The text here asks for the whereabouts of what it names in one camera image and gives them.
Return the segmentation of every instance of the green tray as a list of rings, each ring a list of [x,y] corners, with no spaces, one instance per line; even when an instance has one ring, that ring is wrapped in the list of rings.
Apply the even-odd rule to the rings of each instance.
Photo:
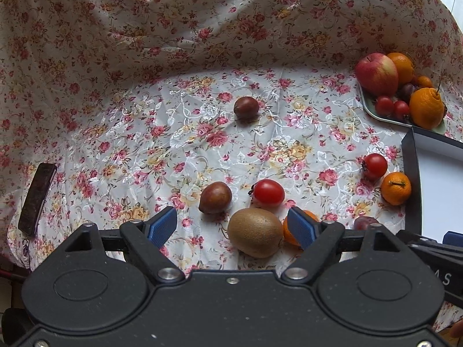
[[[379,121],[384,121],[385,123],[391,123],[391,124],[400,125],[400,126],[403,126],[403,127],[410,128],[411,126],[417,126],[415,124],[407,124],[407,123],[403,123],[402,121],[397,121],[397,120],[389,119],[389,118],[386,118],[386,117],[378,116],[376,114],[376,110],[374,109],[373,98],[365,96],[365,94],[368,94],[368,92],[364,91],[363,87],[360,86],[360,84],[358,84],[358,88],[360,90],[360,98],[362,98],[363,109],[370,116],[376,118]],[[432,129],[432,131],[435,132],[435,133],[443,135],[445,133],[445,131],[446,131],[445,119],[443,119],[438,126],[436,126],[434,129]]]

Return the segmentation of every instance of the plate of fruit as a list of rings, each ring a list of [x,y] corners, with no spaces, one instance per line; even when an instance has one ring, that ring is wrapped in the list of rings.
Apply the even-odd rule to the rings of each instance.
[[[372,117],[444,134],[447,107],[432,80],[415,75],[413,61],[403,54],[371,53],[355,67],[363,108]]]

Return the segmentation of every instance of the red apple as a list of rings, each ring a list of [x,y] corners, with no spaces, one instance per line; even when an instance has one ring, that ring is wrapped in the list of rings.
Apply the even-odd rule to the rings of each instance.
[[[399,74],[394,62],[382,53],[371,53],[355,67],[360,85],[374,96],[392,96],[399,87]]]

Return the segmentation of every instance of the brown kiwi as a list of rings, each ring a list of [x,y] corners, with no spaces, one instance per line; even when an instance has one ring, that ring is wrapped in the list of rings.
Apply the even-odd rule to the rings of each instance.
[[[255,258],[267,258],[278,250],[283,225],[270,211],[243,208],[230,218],[228,237],[240,251]]]

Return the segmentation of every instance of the leaf pattern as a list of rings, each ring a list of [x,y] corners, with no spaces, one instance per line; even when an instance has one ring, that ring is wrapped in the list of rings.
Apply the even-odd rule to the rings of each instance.
[[[230,215],[261,178],[293,205],[352,227],[392,231],[404,211],[360,176],[377,152],[402,165],[405,130],[364,113],[353,77],[369,52],[408,53],[442,80],[446,135],[462,140],[462,34],[439,0],[1,0],[0,253],[22,265],[17,229],[40,162],[58,165],[31,241],[32,269],[85,221],[117,228],[166,205],[178,228],[161,250],[182,270],[281,272],[300,252],[239,254]],[[253,96],[251,124],[233,104]],[[202,215],[201,190],[226,182],[233,205]],[[446,305],[443,328],[462,311]]]

